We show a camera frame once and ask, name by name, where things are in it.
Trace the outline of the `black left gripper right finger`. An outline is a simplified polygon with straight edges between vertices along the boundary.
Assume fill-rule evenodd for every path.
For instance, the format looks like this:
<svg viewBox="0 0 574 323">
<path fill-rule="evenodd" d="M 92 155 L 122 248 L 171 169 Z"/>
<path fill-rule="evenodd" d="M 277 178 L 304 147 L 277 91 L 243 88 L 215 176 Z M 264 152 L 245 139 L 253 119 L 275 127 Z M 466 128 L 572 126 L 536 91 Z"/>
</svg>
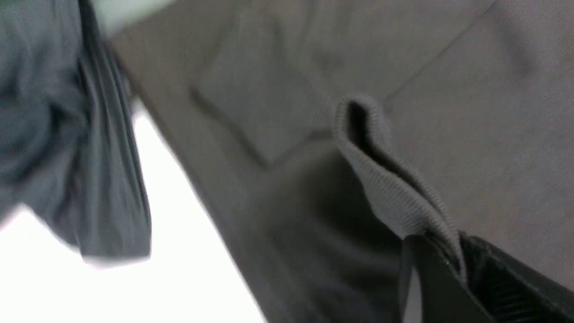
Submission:
<svg viewBox="0 0 574 323">
<path fill-rule="evenodd" d="M 467 284 L 496 323 L 572 323 L 573 292 L 479 237 L 461 233 Z"/>
</svg>

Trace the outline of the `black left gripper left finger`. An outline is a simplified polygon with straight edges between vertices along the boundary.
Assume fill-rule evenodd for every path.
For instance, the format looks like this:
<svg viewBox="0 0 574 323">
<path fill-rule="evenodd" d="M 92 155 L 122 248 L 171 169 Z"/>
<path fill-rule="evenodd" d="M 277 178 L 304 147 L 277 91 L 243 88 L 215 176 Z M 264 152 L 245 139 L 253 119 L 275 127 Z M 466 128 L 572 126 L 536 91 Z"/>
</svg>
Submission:
<svg viewBox="0 0 574 323">
<path fill-rule="evenodd" d="M 494 322 L 457 276 L 442 249 L 420 235 L 403 241 L 399 311 L 402 323 Z"/>
</svg>

